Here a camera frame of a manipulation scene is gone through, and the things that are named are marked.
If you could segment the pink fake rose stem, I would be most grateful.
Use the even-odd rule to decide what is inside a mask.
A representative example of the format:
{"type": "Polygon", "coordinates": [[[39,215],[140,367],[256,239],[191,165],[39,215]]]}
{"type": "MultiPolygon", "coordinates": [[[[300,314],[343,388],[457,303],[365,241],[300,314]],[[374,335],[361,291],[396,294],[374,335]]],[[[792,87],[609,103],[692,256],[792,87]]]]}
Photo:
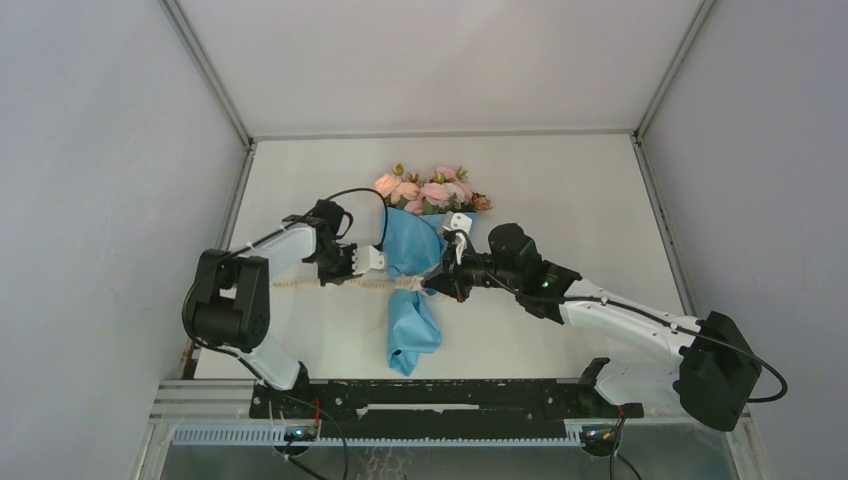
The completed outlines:
{"type": "Polygon", "coordinates": [[[403,182],[404,173],[404,166],[402,164],[396,164],[388,173],[382,175],[374,182],[374,189],[383,198],[390,196],[403,182]]]}
{"type": "Polygon", "coordinates": [[[422,183],[418,200],[424,215],[474,210],[474,198],[467,183],[468,171],[462,167],[437,167],[429,180],[422,183]]]}
{"type": "Polygon", "coordinates": [[[393,206],[402,202],[411,202],[419,198],[420,188],[416,183],[402,181],[390,193],[389,199],[393,206]]]}

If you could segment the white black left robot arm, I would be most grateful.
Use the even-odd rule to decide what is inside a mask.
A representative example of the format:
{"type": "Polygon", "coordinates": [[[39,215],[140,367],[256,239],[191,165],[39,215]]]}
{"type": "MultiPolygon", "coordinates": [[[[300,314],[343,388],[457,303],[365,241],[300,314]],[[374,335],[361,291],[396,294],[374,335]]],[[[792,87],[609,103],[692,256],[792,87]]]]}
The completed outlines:
{"type": "Polygon", "coordinates": [[[290,417],[310,409],[313,392],[299,381],[306,367],[269,333],[272,278],[301,263],[316,265],[323,285],[354,278],[357,246],[340,242],[353,220],[343,207],[322,199],[237,250],[208,249],[184,299],[181,319],[190,339],[235,358],[275,390],[274,404],[290,417]]]}

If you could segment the cream ribbon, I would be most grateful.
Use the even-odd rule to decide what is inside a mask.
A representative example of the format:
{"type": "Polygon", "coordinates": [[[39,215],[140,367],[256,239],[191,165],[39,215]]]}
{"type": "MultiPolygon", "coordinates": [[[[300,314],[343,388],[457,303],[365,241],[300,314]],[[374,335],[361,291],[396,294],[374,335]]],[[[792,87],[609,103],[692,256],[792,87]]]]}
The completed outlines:
{"type": "Polygon", "coordinates": [[[429,298],[440,296],[440,293],[436,292],[435,290],[425,289],[423,287],[423,278],[420,276],[401,276],[397,279],[377,279],[359,277],[345,280],[341,284],[327,283],[326,285],[323,285],[317,278],[297,277],[292,279],[272,281],[270,284],[271,290],[325,287],[355,288],[369,291],[403,290],[409,292],[422,293],[425,297],[429,298]]]}

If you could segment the blue wrapping paper sheet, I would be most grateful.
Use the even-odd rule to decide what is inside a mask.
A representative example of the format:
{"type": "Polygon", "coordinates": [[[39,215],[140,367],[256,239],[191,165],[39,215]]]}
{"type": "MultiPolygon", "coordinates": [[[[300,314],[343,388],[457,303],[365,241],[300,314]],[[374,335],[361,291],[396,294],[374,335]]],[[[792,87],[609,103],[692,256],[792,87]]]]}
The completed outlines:
{"type": "Polygon", "coordinates": [[[413,215],[390,208],[384,215],[383,253],[387,274],[395,286],[388,300],[387,363],[409,377],[419,356],[436,352],[442,330],[427,301],[435,295],[422,286],[424,277],[441,261],[448,248],[446,230],[470,232],[473,213],[447,212],[413,215]]]}

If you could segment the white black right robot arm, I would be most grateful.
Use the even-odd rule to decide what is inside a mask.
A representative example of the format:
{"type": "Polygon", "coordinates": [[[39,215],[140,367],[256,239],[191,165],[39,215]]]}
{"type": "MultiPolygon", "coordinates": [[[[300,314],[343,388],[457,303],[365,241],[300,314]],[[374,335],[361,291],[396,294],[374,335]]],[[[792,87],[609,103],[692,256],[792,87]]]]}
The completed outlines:
{"type": "Polygon", "coordinates": [[[475,287],[499,288],[536,318],[594,331],[649,356],[641,365],[602,361],[577,391],[587,414],[602,416],[615,405],[677,403],[701,424],[729,432],[755,402],[752,393],[766,363],[729,316],[675,315],[612,294],[543,259],[515,223],[490,232],[487,253],[477,252],[454,221],[440,234],[448,247],[423,287],[458,302],[475,287]]]}

